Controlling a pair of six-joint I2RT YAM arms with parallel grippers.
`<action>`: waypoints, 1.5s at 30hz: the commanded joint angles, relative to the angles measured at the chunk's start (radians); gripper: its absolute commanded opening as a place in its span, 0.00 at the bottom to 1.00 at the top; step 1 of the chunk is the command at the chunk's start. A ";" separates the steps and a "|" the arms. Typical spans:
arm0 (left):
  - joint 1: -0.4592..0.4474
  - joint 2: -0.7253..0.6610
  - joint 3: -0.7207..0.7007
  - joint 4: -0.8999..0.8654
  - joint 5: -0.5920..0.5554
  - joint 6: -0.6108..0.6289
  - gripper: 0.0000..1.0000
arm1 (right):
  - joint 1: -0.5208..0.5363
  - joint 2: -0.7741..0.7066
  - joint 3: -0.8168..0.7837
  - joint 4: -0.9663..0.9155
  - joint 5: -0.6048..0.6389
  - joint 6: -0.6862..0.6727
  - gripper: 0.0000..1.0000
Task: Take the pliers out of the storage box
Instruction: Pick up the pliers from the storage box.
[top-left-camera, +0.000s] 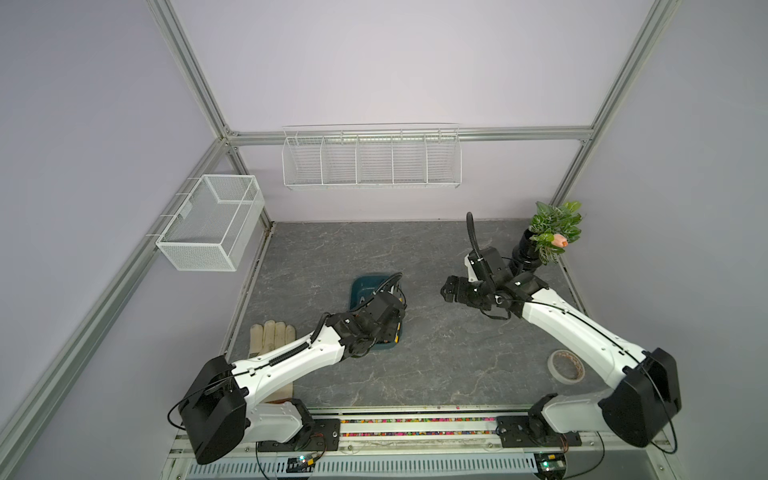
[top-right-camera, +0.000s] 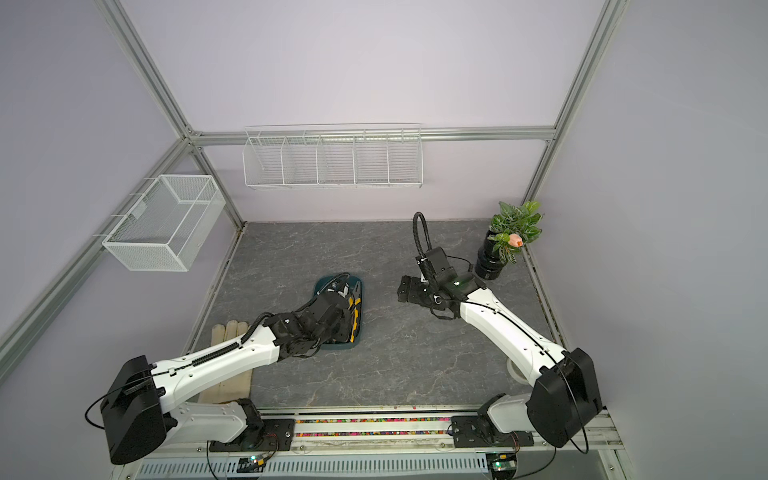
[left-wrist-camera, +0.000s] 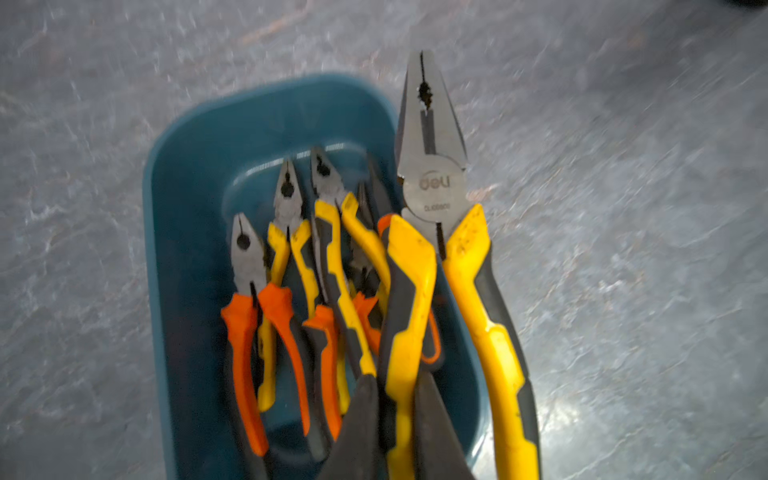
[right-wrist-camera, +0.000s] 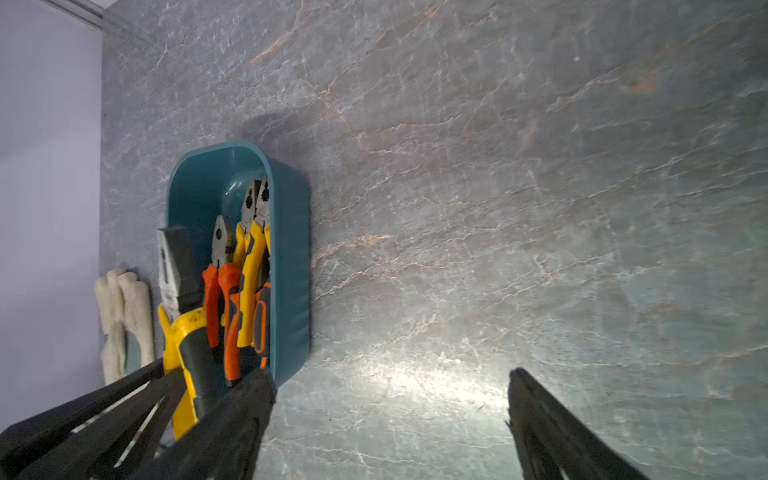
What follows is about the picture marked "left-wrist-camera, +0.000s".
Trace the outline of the large yellow black pliers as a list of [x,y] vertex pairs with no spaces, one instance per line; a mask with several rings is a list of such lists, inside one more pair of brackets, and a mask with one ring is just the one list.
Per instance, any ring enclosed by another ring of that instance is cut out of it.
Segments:
[[538,479],[539,428],[528,366],[493,274],[484,208],[467,196],[463,134],[428,50],[408,60],[395,157],[404,206],[379,227],[391,272],[378,363],[389,475],[416,478],[415,385],[435,284],[444,275],[486,382],[496,473],[501,479]]

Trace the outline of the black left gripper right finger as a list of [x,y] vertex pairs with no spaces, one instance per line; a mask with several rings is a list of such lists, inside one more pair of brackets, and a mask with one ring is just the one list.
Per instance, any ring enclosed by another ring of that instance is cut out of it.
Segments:
[[413,429],[417,479],[474,479],[433,375],[425,369],[416,380]]

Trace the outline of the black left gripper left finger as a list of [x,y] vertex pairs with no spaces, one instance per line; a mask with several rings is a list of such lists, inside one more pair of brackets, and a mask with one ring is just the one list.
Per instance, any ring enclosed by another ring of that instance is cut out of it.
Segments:
[[317,479],[372,480],[379,462],[379,387],[370,374],[356,384],[340,434]]

